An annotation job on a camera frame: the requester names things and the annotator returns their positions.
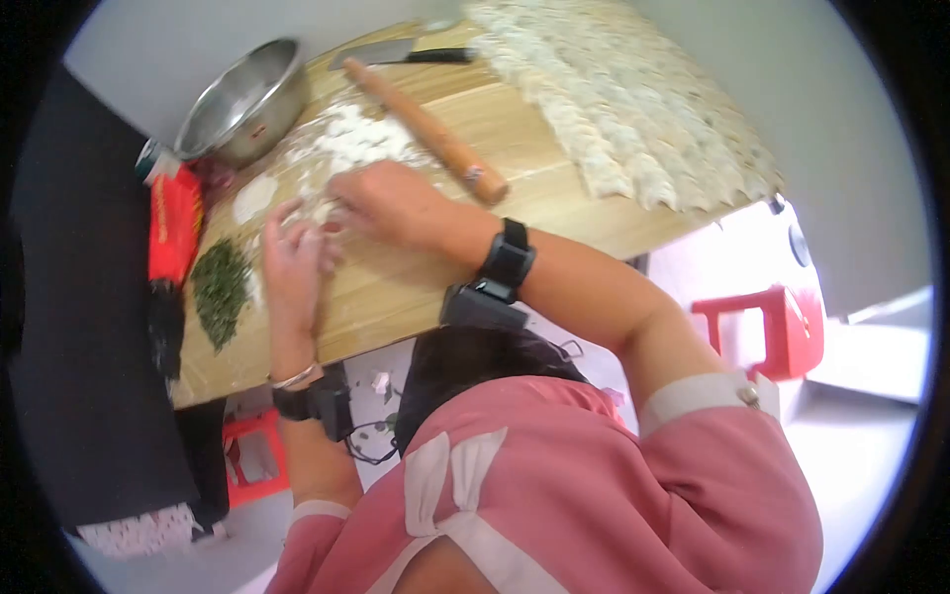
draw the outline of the rolling pin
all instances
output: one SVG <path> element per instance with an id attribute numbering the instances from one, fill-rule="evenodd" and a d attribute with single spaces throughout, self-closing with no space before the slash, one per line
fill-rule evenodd
<path id="1" fill-rule="evenodd" d="M 508 182 L 468 144 L 448 131 L 439 120 L 426 112 L 388 81 L 370 72 L 362 62 L 350 57 L 343 61 L 350 77 L 375 96 L 426 148 L 448 167 L 479 200 L 497 204 L 508 193 Z"/>

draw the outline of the black cloth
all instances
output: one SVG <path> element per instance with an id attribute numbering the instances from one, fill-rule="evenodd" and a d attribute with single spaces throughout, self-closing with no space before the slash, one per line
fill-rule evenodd
<path id="1" fill-rule="evenodd" d="M 198 487 L 198 499 L 188 501 L 205 532 L 228 515 L 228 475 L 221 446 L 224 428 L 225 398 L 217 398 L 197 406 L 175 411 L 181 444 L 184 445 L 188 468 Z"/>
<path id="2" fill-rule="evenodd" d="M 564 349 L 528 330 L 446 326 L 420 335 L 393 430 L 399 455 L 440 406 L 478 384 L 517 375 L 589 383 Z"/>
<path id="3" fill-rule="evenodd" d="M 25 320 L 12 398 L 65 527 L 199 499 L 146 335 L 145 140 L 58 66 L 13 186 Z"/>

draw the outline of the wooden cutting board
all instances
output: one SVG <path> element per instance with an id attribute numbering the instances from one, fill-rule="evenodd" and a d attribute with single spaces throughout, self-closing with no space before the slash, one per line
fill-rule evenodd
<path id="1" fill-rule="evenodd" d="M 415 49 L 461 47 L 479 33 L 473 25 L 462 23 L 420 39 Z M 415 35 L 413 25 L 395 25 L 344 47 Z M 383 117 L 379 107 L 363 96 L 342 70 L 327 70 L 338 50 L 307 65 L 313 100 L 295 129 L 264 159 L 241 171 L 230 188 L 210 197 L 215 206 L 207 215 L 199 256 L 222 237 L 232 238 L 239 247 L 255 245 L 262 217 L 238 226 L 231 203 L 258 174 L 266 172 L 279 182 L 272 206 L 323 187 L 329 178 L 325 159 L 309 155 L 293 160 L 289 155 L 320 133 L 322 125 L 314 124 L 314 119 L 328 105 L 358 103 L 366 108 L 364 115 Z M 442 119 L 508 179 L 511 192 L 491 208 L 492 212 L 586 243 L 615 258 L 649 252 L 750 203 L 723 205 L 711 212 L 675 213 L 666 207 L 647 211 L 621 196 L 592 198 L 541 113 L 524 102 L 515 87 L 501 83 L 484 61 L 470 66 L 388 65 L 377 67 L 376 72 Z M 444 169 L 424 166 L 421 170 L 452 200 L 475 203 Z M 446 287 L 470 276 L 444 259 L 395 250 L 349 232 L 343 248 L 346 259 L 329 283 L 323 329 L 315 340 L 324 363 L 436 327 Z M 252 248 L 252 263 L 262 278 L 258 251 Z M 245 305 L 238 317 L 237 335 L 218 354 L 200 327 L 190 282 L 185 284 L 185 311 L 181 380 L 172 388 L 175 408 L 266 381 L 270 366 L 266 305 Z"/>

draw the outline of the stainless steel bowl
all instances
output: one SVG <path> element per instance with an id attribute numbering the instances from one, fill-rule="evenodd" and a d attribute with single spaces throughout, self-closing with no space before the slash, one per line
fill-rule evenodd
<path id="1" fill-rule="evenodd" d="M 235 169 L 267 154 L 310 101 L 294 39 L 254 49 L 201 93 L 175 140 L 184 161 L 211 158 Z"/>

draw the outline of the red stool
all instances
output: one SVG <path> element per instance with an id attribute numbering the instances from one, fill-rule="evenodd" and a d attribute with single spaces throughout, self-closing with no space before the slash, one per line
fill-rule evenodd
<path id="1" fill-rule="evenodd" d="M 283 445 L 280 443 L 280 435 L 277 434 L 277 419 L 277 410 L 269 409 L 252 418 L 224 423 L 224 429 L 221 432 L 224 443 L 226 444 L 229 439 L 234 440 L 227 453 L 237 476 L 235 483 L 231 480 L 231 475 L 228 475 L 228 501 L 232 508 L 290 488 L 290 480 L 287 478 L 287 458 Z M 274 478 L 248 483 L 240 467 L 238 439 L 257 431 L 262 432 L 267 440 L 267 446 L 277 464 L 278 474 Z"/>
<path id="2" fill-rule="evenodd" d="M 761 293 L 697 301 L 693 313 L 706 317 L 710 343 L 722 354 L 719 315 L 761 309 L 766 331 L 766 360 L 749 370 L 772 381 L 803 377 L 825 354 L 825 305 L 818 287 L 790 289 L 775 284 Z"/>

